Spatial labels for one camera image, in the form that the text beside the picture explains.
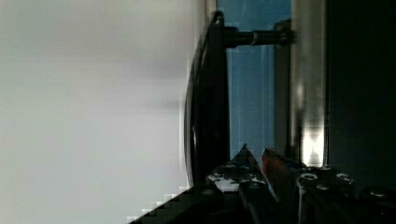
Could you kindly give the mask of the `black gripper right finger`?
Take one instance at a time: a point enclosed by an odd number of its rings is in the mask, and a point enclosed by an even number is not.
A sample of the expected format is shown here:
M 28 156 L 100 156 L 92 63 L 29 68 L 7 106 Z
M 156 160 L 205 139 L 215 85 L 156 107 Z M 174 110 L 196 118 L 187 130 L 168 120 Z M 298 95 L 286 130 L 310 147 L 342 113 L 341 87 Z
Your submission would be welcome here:
M 302 168 L 305 165 L 279 155 L 274 148 L 268 147 L 262 154 L 262 172 L 280 202 L 285 224 L 298 224 L 297 179 Z

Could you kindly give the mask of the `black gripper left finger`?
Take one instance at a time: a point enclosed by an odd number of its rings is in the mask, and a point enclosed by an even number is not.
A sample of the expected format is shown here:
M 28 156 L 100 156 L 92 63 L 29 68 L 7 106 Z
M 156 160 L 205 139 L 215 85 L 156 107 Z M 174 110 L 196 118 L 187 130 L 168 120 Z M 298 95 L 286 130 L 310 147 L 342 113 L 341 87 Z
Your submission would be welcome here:
M 223 195 L 222 207 L 209 215 L 208 224 L 275 224 L 275 199 L 246 145 L 216 167 L 206 183 Z

